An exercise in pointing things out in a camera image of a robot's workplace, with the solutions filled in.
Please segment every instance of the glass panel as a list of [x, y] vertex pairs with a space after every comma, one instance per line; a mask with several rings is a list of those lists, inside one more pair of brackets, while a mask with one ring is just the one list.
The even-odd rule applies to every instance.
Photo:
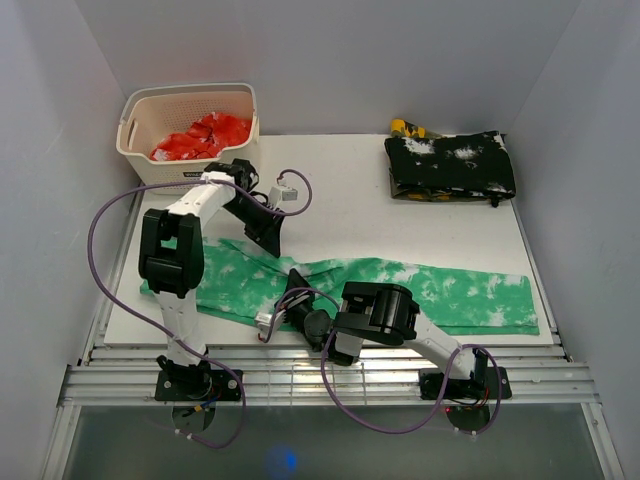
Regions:
[[[399, 427], [427, 408], [357, 411], [370, 422]], [[238, 414], [218, 408], [204, 436], [227, 438]], [[171, 427], [170, 417], [167, 407], [83, 408], [65, 478], [603, 478], [579, 405], [504, 405], [475, 441], [454, 434], [444, 414], [430, 424], [436, 430], [390, 436], [332, 407], [251, 408], [240, 437], [220, 452], [154, 425]]]

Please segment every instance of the black cloth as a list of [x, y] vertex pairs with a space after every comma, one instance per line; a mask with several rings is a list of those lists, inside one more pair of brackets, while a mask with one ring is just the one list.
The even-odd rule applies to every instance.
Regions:
[[385, 140], [394, 198], [422, 201], [513, 198], [511, 160], [500, 133]]

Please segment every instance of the blue light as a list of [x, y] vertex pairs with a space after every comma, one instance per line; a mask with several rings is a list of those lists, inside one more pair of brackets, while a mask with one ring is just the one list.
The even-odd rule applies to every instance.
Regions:
[[291, 450], [289, 450], [287, 452], [287, 466], [289, 467], [289, 470], [294, 471], [297, 464], [298, 459], [296, 458], [296, 455]]
[[298, 457], [292, 449], [277, 445], [267, 451], [267, 473], [273, 480], [288, 480], [296, 471]]

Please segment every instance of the basket handle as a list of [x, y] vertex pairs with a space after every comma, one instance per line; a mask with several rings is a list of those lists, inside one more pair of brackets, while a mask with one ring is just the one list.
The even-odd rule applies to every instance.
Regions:
[[134, 135], [136, 133], [136, 131], [138, 130], [138, 120], [136, 120], [135, 118], [131, 120], [131, 123], [129, 124], [129, 132], [127, 134], [127, 149], [131, 150], [133, 148], [133, 138]]

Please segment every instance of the white panel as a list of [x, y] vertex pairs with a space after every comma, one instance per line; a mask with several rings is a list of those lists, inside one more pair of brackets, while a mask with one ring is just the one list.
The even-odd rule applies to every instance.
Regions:
[[579, 0], [76, 0], [126, 94], [243, 80], [266, 133], [507, 130]]
[[640, 6], [584, 0], [508, 137], [560, 333], [640, 477]]
[[[488, 203], [418, 203], [389, 196], [389, 160], [383, 135], [279, 135], [260, 139], [262, 169], [258, 190], [268, 191], [284, 168], [296, 168], [313, 186], [313, 202], [282, 226], [282, 255], [298, 262], [327, 258], [379, 257], [400, 262], [526, 275], [532, 285], [540, 335], [465, 335], [462, 343], [486, 345], [552, 345], [529, 257], [510, 202], [499, 208]], [[302, 182], [291, 175], [300, 191], [297, 202], [283, 204], [293, 211], [303, 205]], [[142, 216], [149, 208], [163, 209], [176, 198], [145, 194], [127, 252], [117, 296], [137, 311], [161, 321], [158, 303], [140, 293], [138, 256]], [[226, 211], [219, 212], [204, 236], [248, 241], [244, 225]], [[199, 314], [208, 345], [267, 347], [253, 326]], [[114, 307], [105, 343], [166, 345], [166, 336], [124, 310]], [[295, 332], [279, 332], [269, 345], [302, 348]]]
[[[98, 297], [89, 221], [133, 178], [114, 148], [124, 97], [76, 5], [0, 2], [0, 24], [0, 465], [31, 479]], [[125, 214], [105, 222], [103, 271]]]

